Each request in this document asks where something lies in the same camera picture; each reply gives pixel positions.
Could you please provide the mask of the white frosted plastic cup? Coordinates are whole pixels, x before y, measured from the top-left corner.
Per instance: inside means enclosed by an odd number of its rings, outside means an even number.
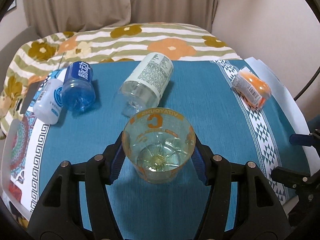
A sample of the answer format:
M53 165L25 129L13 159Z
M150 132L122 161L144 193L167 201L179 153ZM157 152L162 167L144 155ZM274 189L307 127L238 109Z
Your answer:
M33 106L33 113L45 124L54 125L59 120L62 109L62 85L63 82L59 79L48 80Z

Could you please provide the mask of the orange labelled plastic cup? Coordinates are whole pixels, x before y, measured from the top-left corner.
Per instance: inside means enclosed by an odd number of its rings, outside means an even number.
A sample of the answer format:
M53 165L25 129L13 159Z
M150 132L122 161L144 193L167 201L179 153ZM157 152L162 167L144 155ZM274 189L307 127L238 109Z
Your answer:
M253 74L248 67L240 69L233 77L232 87L255 109L261 109L272 94L269 85Z

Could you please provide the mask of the blue transparent plastic cup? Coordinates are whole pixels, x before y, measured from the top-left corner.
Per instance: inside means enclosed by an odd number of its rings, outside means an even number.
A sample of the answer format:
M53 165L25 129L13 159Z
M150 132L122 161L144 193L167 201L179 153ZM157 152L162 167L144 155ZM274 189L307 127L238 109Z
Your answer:
M67 67L61 92L63 107L73 113L82 113L93 105L96 94L92 77L93 70L87 62L76 61Z

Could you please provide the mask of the grey headboard cushion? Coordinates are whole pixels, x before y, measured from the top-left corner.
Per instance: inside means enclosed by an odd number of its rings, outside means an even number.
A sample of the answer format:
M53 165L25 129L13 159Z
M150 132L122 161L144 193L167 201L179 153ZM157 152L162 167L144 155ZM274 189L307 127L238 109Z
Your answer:
M21 33L19 33L12 41L10 41L3 49L1 49L1 72L0 72L0 82L1 91L3 90L4 80L6 73L17 50L25 43L33 40L37 40L39 35L37 35L34 27L28 27Z

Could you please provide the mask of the floral striped duvet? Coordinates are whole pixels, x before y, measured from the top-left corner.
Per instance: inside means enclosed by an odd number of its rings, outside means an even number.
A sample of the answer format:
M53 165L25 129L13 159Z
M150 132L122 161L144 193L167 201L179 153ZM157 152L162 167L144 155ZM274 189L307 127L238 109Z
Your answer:
M22 119L20 109L30 85L67 63L140 61L150 52L160 52L173 61L240 58L229 45L198 26L162 22L64 31L23 42L13 52L1 75L1 138L14 119Z

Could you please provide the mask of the beige curtain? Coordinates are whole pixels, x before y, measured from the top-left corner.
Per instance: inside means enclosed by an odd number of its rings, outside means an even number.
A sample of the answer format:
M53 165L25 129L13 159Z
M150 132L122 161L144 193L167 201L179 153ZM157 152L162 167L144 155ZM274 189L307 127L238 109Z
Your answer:
M211 31L218 0L23 0L40 37L129 23L187 23Z

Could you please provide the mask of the framed landscape picture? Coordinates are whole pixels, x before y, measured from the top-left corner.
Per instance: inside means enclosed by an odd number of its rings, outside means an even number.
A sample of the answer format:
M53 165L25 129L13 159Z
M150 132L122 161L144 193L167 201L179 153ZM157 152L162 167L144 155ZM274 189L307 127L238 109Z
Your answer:
M12 9L15 9L15 8L16 8L16 0L13 0L11 5L8 7L7 11L11 11Z

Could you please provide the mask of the clear cup with orange print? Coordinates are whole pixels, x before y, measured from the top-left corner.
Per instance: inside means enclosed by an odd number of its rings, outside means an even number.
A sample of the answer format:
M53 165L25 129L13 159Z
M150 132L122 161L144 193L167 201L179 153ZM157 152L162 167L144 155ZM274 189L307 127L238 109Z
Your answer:
M139 177L148 183L163 184L175 179L191 158L196 135L181 113L157 107L129 118L121 142Z

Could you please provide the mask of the dark grey laptop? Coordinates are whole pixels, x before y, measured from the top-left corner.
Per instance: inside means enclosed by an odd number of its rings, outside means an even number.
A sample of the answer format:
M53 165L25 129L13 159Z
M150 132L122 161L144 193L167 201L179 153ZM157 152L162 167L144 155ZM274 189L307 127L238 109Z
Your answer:
M62 59L59 62L59 66L56 70L50 72L47 76L45 76L43 79L39 81L32 82L24 96L23 101L20 104L20 115L25 116L28 112L33 112L33 105L36 102L37 98L39 97L39 94L45 84L50 80L50 79L60 79L62 80L64 78L65 74L65 63L62 63Z

